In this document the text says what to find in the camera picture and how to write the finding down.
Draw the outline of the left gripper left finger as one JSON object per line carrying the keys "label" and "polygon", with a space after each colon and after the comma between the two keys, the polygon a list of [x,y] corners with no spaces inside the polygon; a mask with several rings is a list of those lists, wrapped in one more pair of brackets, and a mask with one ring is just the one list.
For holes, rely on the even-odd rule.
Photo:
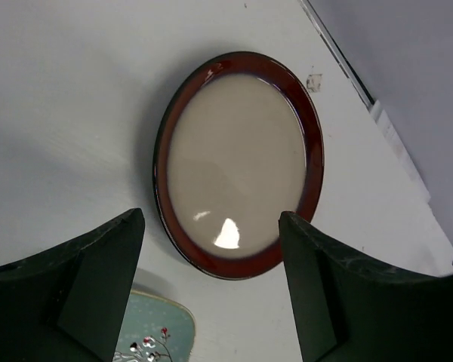
{"label": "left gripper left finger", "polygon": [[145,221],[139,208],[0,266],[0,361],[111,361]]}

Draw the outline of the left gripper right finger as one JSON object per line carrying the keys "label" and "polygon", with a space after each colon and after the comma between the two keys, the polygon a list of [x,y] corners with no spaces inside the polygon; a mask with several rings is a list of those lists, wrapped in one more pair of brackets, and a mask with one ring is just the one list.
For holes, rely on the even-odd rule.
{"label": "left gripper right finger", "polygon": [[453,361],[453,274],[382,262],[283,212],[279,232],[305,361]]}

